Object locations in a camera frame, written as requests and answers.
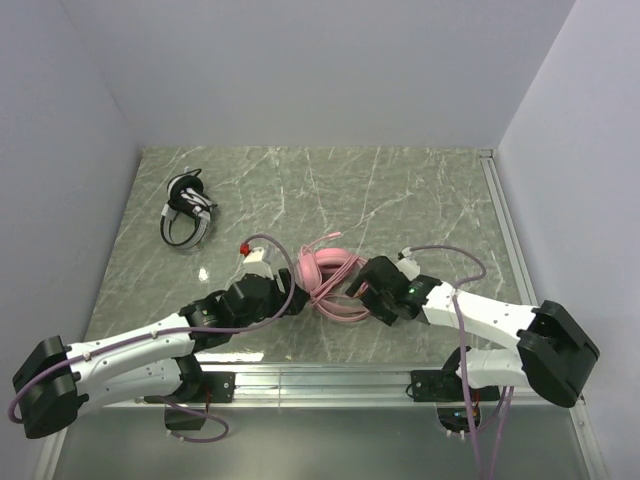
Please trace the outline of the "pink headphones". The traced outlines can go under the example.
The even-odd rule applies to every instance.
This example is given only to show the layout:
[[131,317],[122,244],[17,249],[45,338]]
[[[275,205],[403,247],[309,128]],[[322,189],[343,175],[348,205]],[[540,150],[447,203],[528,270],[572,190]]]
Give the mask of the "pink headphones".
[[369,317],[364,306],[349,306],[337,302],[347,299],[338,288],[367,260],[343,248],[315,250],[303,246],[298,254],[297,281],[310,295],[311,306],[321,315],[338,323],[356,323]]

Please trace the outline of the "white black headphones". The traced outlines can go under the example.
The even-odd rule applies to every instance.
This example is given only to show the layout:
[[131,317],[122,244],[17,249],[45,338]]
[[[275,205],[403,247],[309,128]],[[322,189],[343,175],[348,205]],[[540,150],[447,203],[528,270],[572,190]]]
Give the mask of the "white black headphones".
[[[218,207],[206,194],[201,173],[201,168],[187,168],[167,183],[168,199],[161,211],[160,235],[163,242],[172,248],[190,250],[196,247],[206,236],[213,212]],[[172,236],[172,227],[179,215],[190,218],[194,228],[186,239],[176,241]]]

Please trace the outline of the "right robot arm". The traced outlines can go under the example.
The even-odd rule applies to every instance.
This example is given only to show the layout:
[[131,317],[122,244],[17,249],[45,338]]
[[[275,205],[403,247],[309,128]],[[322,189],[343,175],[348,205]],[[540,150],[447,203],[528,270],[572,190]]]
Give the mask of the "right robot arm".
[[571,408],[597,363],[600,351],[561,304],[517,305],[460,291],[421,273],[404,257],[369,260],[346,293],[359,298],[370,314],[387,325],[397,319],[424,319],[495,344],[454,353],[448,369],[472,389],[525,387],[546,401]]

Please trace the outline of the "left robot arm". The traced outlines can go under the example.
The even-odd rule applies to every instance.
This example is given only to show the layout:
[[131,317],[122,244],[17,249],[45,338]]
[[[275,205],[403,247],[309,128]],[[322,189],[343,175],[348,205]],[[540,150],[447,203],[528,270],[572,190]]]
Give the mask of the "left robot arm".
[[204,391],[197,353],[296,315],[309,299],[283,268],[269,278],[246,274],[226,290],[123,334],[73,344],[50,337],[14,374],[8,418],[27,438],[39,439],[106,405],[138,397],[190,401]]

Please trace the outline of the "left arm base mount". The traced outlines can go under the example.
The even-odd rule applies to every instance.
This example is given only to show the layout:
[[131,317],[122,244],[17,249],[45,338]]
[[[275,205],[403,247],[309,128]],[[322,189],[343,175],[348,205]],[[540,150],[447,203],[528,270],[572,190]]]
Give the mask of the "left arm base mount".
[[[198,389],[186,400],[160,396],[146,396],[145,403],[164,407],[164,425],[167,435],[184,443],[206,444],[224,439],[230,431],[229,424],[214,415],[214,405],[230,404],[234,398],[236,374],[232,372],[205,372]],[[214,437],[192,437],[200,432],[207,421],[216,423],[222,431]]]

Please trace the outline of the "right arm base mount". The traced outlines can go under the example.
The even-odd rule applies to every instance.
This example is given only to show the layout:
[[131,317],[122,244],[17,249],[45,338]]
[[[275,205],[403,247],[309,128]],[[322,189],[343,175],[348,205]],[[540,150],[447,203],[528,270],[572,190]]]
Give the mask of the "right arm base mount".
[[[439,370],[412,370],[405,394],[414,403],[434,403],[438,421],[447,433],[464,436],[470,432],[462,382],[455,373],[447,374]],[[505,397],[506,390],[500,390],[495,386],[469,388],[471,417],[477,429],[481,430],[497,418]],[[493,413],[483,422],[481,403],[494,401],[497,404]]]

